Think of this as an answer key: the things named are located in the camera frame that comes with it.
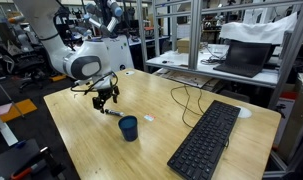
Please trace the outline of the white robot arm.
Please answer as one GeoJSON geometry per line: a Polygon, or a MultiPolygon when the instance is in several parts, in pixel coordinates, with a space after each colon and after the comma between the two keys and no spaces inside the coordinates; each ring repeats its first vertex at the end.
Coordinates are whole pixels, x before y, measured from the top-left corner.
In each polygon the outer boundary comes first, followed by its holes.
{"type": "Polygon", "coordinates": [[[75,86],[90,81],[93,84],[84,94],[97,92],[92,98],[93,107],[104,112],[104,104],[110,98],[117,102],[119,89],[112,83],[107,46],[102,40],[85,40],[76,51],[70,50],[55,27],[55,15],[62,7],[60,0],[13,0],[46,49],[52,67],[76,80],[75,86]]]}

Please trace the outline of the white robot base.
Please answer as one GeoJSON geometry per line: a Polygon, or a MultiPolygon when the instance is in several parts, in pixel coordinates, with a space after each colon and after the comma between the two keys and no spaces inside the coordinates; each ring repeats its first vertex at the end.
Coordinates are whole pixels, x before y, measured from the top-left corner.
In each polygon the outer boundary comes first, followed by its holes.
{"type": "Polygon", "coordinates": [[[103,42],[107,46],[113,71],[117,72],[134,67],[128,39],[125,35],[119,35],[116,38],[103,38],[103,42]]]}

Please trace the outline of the blue grey background robot arm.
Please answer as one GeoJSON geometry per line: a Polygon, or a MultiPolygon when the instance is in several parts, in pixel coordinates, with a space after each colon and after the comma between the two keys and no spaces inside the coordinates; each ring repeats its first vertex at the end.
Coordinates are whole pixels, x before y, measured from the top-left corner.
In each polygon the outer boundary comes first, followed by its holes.
{"type": "Polygon", "coordinates": [[[98,28],[103,37],[110,37],[123,14],[116,0],[93,0],[85,6],[84,19],[98,28]]]}

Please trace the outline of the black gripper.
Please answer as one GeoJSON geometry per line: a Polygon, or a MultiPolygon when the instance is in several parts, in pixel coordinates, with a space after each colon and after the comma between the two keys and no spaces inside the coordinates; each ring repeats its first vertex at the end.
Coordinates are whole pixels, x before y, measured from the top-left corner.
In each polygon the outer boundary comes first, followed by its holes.
{"type": "Polygon", "coordinates": [[[99,110],[101,113],[104,113],[104,104],[110,98],[113,98],[113,102],[118,102],[118,95],[120,94],[119,88],[117,85],[112,86],[110,88],[102,89],[98,91],[98,96],[93,97],[93,107],[96,110],[99,110]]]}

